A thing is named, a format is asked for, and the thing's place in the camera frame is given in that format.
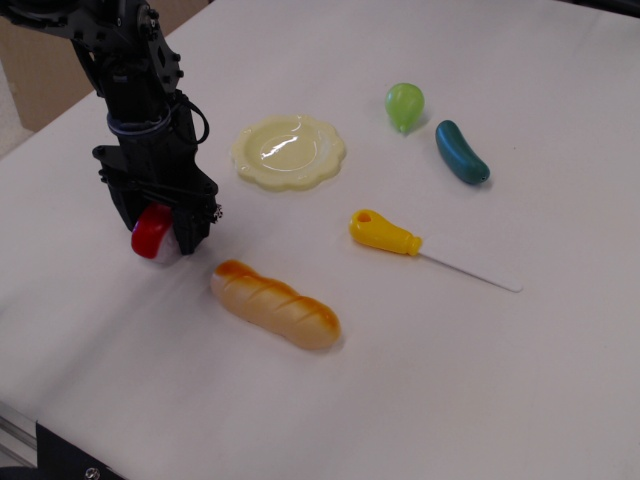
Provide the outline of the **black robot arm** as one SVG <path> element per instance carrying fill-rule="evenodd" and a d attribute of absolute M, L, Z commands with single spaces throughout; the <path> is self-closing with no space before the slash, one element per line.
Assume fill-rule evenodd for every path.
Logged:
<path fill-rule="evenodd" d="M 221 215 L 218 187 L 196 164 L 208 135 L 196 132 L 201 111 L 177 87 L 180 56 L 158 12 L 145 1 L 4 1 L 1 15 L 71 42 L 118 139 L 93 155 L 123 222 L 137 233 L 164 216 L 180 253 L 192 254 Z"/>

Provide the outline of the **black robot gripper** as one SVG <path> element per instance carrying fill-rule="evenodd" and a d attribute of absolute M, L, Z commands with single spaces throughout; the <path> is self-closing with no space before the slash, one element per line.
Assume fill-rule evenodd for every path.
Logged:
<path fill-rule="evenodd" d="M 193 107 L 168 107 L 157 120 L 125 122 L 108 115 L 116 146 L 93 150 L 100 176 L 127 229 L 132 232 L 151 202 L 171 207 L 173 231 L 182 255 L 191 255 L 222 217 L 218 187 L 196 165 L 200 143 Z"/>

